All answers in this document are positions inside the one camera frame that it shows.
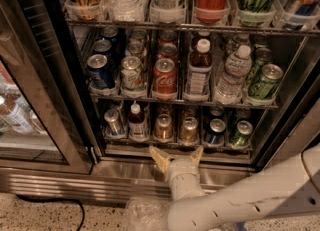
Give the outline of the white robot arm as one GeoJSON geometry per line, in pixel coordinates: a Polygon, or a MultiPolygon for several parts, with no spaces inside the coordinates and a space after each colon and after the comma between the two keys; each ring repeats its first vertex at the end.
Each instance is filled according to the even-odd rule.
{"type": "Polygon", "coordinates": [[[212,194],[200,186],[202,147],[176,159],[154,146],[149,152],[171,190],[169,231],[208,231],[224,223],[320,212],[320,145],[212,194]]]}

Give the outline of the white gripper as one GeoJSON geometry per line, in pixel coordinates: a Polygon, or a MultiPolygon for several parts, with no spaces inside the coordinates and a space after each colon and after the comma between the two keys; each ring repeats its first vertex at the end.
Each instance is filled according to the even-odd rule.
{"type": "Polygon", "coordinates": [[[205,195],[200,185],[198,169],[203,150],[204,148],[199,146],[189,155],[190,158],[171,161],[171,157],[167,152],[154,146],[149,147],[149,153],[160,171],[162,173],[166,172],[165,176],[174,201],[205,195]]]}

